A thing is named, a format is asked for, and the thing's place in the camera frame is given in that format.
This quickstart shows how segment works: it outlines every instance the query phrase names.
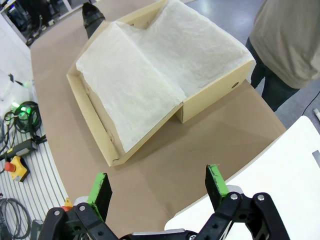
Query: white tissue paper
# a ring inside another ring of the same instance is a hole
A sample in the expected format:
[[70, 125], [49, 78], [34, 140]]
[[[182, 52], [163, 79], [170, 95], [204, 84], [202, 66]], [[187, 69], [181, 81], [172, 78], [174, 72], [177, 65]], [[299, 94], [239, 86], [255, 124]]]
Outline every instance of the white tissue paper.
[[76, 67], [128, 152], [183, 100], [250, 60], [238, 40], [171, 0], [147, 29], [112, 22]]

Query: screw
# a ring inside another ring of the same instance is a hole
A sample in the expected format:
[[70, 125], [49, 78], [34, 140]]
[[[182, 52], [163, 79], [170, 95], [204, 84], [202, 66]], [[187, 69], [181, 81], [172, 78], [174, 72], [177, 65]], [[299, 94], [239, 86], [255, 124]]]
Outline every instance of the screw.
[[258, 200], [259, 200], [259, 201], [263, 201], [263, 200], [265, 200], [265, 197], [260, 194], [260, 195], [258, 195]]
[[231, 194], [230, 198], [231, 198], [232, 200], [237, 200], [237, 199], [238, 199], [238, 196], [237, 196], [237, 194], [233, 193], [233, 194]]

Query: jeans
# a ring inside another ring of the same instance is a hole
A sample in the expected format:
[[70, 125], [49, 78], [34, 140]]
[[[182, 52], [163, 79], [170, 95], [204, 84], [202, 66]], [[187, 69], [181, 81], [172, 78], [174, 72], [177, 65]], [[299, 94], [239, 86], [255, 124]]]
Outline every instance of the jeans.
[[262, 98], [275, 112], [286, 100], [298, 92], [299, 89], [285, 84], [274, 72], [272, 72], [260, 59], [256, 50], [248, 38], [245, 44], [256, 61], [256, 66], [251, 76], [251, 85], [256, 88], [261, 80], [264, 80]]

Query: open box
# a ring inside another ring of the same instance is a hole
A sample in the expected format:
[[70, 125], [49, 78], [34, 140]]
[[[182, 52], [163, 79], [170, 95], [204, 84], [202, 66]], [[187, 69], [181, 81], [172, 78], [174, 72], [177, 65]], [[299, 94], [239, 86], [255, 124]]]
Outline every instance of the open box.
[[[135, 28], [145, 29], [165, 4], [166, 0], [156, 2], [126, 15], [117, 21], [132, 25]], [[125, 163], [174, 114], [184, 123], [231, 92], [245, 80], [254, 62], [253, 60], [248, 60], [228, 74], [208, 84], [196, 94], [185, 99], [181, 104], [174, 107], [137, 144], [125, 152], [117, 134], [115, 124], [105, 110], [100, 98], [89, 87], [84, 80], [83, 74], [76, 68], [76, 62], [79, 57], [108, 25], [108, 22], [103, 22], [94, 32], [69, 70], [67, 78], [85, 121], [109, 166]]]

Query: gray floor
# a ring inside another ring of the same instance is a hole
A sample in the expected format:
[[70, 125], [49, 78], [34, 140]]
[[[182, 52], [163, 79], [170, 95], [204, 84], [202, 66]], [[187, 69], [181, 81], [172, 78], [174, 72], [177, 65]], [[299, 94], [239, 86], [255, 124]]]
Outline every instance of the gray floor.
[[[253, 28], [255, 15], [264, 0], [196, 0], [187, 5], [206, 16], [220, 28], [224, 29], [241, 43], [245, 44]], [[262, 93], [264, 81], [256, 89]], [[289, 128], [303, 113], [310, 101], [320, 92], [320, 80], [311, 82], [306, 88], [298, 91], [275, 112], [286, 128]], [[313, 113], [320, 109], [318, 96], [305, 111], [320, 133], [320, 122]]]

